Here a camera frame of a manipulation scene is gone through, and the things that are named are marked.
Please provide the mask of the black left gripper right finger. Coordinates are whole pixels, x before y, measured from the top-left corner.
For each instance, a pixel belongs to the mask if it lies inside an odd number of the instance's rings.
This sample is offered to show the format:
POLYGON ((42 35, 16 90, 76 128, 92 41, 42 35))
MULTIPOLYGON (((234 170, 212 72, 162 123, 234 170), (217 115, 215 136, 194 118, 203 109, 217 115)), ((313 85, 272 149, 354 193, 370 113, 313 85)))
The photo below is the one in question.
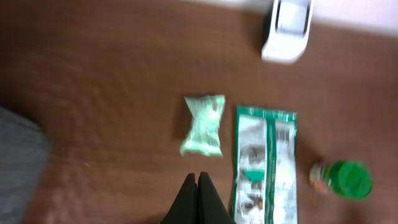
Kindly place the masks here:
POLYGON ((197 223, 235 224, 207 172, 201 172, 198 179, 197 223))

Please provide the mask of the green 3M sponge package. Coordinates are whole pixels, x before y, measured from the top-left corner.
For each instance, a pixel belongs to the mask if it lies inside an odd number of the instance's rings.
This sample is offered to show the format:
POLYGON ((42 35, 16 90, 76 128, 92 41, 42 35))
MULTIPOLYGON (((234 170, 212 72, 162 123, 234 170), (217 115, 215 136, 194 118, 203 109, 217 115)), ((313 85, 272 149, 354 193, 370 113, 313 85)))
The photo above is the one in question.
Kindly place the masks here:
POLYGON ((236 223, 298 223, 296 141, 296 113, 237 108, 236 223))

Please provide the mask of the light green snack packet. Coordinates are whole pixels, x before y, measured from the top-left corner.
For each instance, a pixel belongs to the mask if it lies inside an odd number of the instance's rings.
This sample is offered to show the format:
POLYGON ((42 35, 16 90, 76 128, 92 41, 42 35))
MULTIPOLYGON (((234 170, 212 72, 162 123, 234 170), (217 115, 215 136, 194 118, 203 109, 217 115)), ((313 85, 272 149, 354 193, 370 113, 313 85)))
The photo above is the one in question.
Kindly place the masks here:
POLYGON ((225 96, 186 96, 184 100, 192 114, 192 124, 180 146, 181 155, 199 153, 223 157, 219 130, 226 104, 225 96))

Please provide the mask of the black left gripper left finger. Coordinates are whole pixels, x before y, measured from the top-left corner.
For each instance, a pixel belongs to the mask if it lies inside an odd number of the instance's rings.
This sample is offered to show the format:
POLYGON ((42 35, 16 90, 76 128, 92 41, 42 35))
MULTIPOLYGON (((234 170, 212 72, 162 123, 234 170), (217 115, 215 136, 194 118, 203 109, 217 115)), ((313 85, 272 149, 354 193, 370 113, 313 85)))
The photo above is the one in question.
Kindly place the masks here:
POLYGON ((189 173, 160 224, 196 224, 196 214, 197 184, 195 174, 189 173))

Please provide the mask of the green lid glass jar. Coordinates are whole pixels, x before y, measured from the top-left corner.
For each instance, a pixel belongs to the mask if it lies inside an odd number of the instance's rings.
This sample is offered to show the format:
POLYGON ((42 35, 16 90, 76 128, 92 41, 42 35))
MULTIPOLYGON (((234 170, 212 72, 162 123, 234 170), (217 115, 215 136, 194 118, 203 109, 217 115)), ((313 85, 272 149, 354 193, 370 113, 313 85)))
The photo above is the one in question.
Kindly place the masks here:
POLYGON ((312 166, 309 179, 316 190, 350 200, 364 200, 373 191, 369 169, 358 161, 318 162, 312 166))

